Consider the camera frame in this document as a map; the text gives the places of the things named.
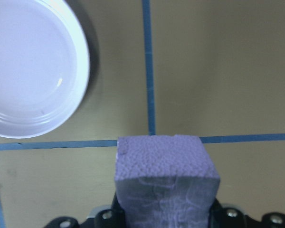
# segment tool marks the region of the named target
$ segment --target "beige table surface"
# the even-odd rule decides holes
[[[93,24],[99,66],[61,127],[0,143],[110,140],[148,134],[140,1],[79,0]],[[157,134],[285,133],[285,1],[152,0]],[[206,144],[218,199],[255,219],[285,213],[285,141]],[[0,151],[8,228],[84,221],[114,194],[115,147]]]

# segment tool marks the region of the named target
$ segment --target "white bowl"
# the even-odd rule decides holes
[[[52,131],[89,80],[87,41],[63,0],[0,0],[0,136]]]

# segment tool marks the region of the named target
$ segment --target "screw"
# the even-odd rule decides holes
[[[60,223],[60,228],[68,228],[70,225],[71,225],[71,222],[69,220],[66,220]]]
[[[112,211],[107,211],[103,214],[103,219],[110,219],[112,217]]]
[[[282,224],[283,223],[283,219],[278,216],[278,215],[272,215],[270,216],[270,220],[273,222],[273,223],[276,223],[276,224]]]
[[[228,210],[227,210],[227,215],[228,215],[229,217],[236,217],[236,216],[238,216],[238,213],[237,213],[237,211],[234,210],[234,209],[228,209]]]

